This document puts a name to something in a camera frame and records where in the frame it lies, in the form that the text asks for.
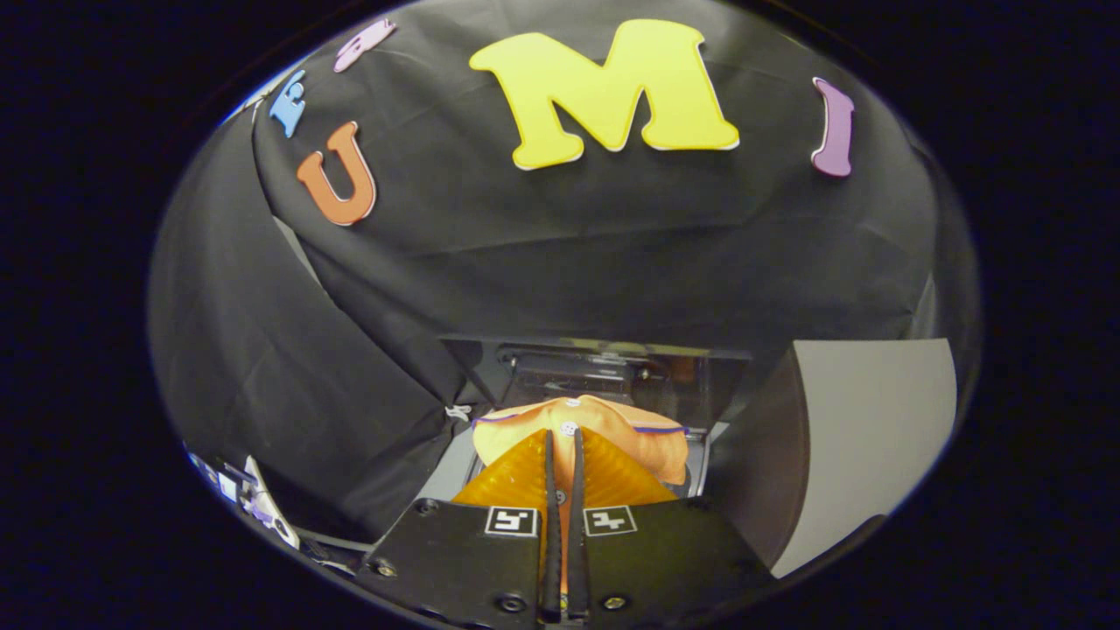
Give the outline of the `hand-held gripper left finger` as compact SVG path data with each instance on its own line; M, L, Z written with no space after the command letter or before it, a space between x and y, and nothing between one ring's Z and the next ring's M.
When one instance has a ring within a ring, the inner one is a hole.
M431 627L539 627L560 617L551 430L505 451L451 500L417 499L360 564L360 589Z

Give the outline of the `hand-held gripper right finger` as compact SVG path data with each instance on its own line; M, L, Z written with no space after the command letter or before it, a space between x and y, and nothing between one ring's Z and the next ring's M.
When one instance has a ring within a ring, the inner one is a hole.
M578 430L567 584L588 627L702 627L776 577L704 497L676 498L596 430Z

